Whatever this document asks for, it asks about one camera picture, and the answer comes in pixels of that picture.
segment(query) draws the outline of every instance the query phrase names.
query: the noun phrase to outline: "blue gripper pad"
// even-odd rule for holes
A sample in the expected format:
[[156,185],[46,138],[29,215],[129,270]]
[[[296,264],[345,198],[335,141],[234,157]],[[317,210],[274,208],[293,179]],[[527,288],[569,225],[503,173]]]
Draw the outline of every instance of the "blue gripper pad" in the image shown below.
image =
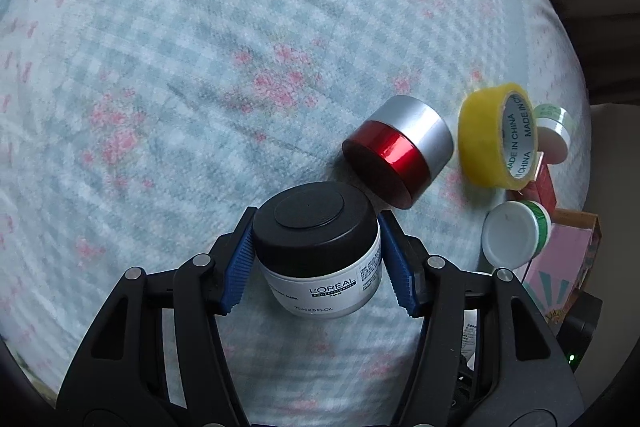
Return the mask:
[[380,239],[382,242],[382,258],[386,271],[394,287],[398,304],[412,317],[421,316],[418,312],[420,305],[415,291],[415,269],[405,257],[403,250],[411,248],[396,218],[390,210],[384,210],[378,215],[380,223]]
[[231,308],[242,299],[246,281],[249,279],[251,267],[254,265],[253,229],[254,226],[249,223],[226,264],[225,286],[220,298],[220,307],[225,313],[229,313]]

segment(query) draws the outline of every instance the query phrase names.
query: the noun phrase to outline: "bed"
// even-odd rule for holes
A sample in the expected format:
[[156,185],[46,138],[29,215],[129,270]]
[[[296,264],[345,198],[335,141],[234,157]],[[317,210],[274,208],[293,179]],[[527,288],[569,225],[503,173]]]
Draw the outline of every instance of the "bed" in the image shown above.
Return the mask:
[[[548,0],[0,0],[0,78],[0,334],[54,392],[128,267],[179,266],[284,188],[361,186],[340,143],[394,94],[455,135],[468,93],[517,82],[577,120],[552,166],[559,206],[581,208],[588,188],[584,79]],[[474,270],[504,197],[470,185],[454,154],[396,216]],[[254,270],[219,327],[252,423],[349,426],[390,419],[420,322],[386,274],[364,308],[317,322]]]

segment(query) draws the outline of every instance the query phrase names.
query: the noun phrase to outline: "metal screw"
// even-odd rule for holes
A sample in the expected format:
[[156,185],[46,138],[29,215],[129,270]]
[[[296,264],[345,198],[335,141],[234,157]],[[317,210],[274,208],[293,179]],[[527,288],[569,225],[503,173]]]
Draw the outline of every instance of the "metal screw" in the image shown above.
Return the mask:
[[193,258],[193,264],[195,266],[207,266],[211,262],[211,258],[206,253],[199,253]]
[[136,280],[141,275],[142,275],[142,270],[137,266],[133,266],[129,268],[126,272],[124,272],[125,279],[129,279],[130,281]]
[[440,268],[444,268],[444,266],[447,264],[447,262],[442,257],[438,257],[437,255],[433,255],[432,257],[427,259],[427,264],[429,266],[431,266],[432,268],[435,268],[436,270],[439,270]]
[[506,268],[500,268],[498,270],[498,279],[505,282],[513,281],[513,273],[511,270],[507,270]]

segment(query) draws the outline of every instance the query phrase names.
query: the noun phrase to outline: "clear tape roll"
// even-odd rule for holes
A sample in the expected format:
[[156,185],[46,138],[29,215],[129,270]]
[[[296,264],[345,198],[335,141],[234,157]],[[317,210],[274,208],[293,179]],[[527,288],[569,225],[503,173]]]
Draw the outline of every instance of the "clear tape roll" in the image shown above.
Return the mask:
[[538,129],[538,150],[545,153],[545,162],[549,165],[562,163],[569,156],[571,133],[556,120],[536,118]]
[[458,120],[458,150],[472,183],[521,190],[533,177],[538,150],[527,93],[509,83],[466,97]]
[[549,120],[557,121],[570,135],[573,135],[575,131],[574,119],[571,118],[566,109],[559,105],[541,103],[533,110],[533,116],[536,118],[548,118]]

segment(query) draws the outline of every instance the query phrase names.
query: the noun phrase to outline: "pink box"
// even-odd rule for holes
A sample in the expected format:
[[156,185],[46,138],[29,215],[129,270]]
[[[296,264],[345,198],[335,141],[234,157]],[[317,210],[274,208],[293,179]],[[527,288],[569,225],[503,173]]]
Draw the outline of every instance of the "pink box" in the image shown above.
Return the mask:
[[546,321],[559,324],[571,293],[582,286],[593,266],[601,233],[595,214],[558,208],[552,221],[548,244],[530,261],[524,278],[518,278]]

